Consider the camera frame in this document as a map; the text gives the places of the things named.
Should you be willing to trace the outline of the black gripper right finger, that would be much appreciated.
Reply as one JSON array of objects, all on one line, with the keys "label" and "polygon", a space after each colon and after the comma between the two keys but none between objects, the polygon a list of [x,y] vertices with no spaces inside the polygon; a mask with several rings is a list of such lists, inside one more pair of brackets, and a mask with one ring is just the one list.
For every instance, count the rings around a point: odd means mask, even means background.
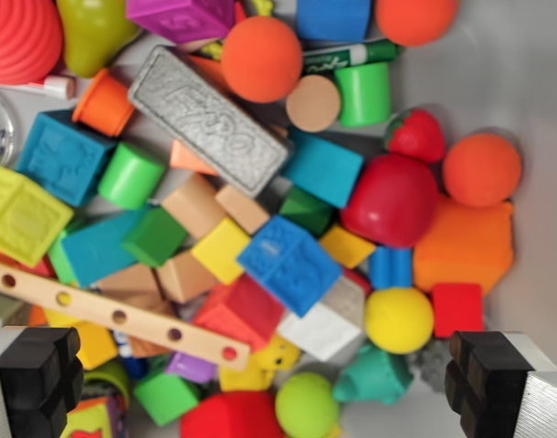
[{"label": "black gripper right finger", "polygon": [[557,437],[557,366],[526,334],[457,331],[445,393],[467,437]]}]

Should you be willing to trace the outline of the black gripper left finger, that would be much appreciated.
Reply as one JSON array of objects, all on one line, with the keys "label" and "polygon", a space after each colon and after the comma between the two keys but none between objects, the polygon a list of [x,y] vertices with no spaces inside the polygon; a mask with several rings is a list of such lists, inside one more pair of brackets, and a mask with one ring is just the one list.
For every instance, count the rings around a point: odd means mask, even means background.
[{"label": "black gripper left finger", "polygon": [[75,328],[0,328],[0,437],[59,437],[84,370]]}]

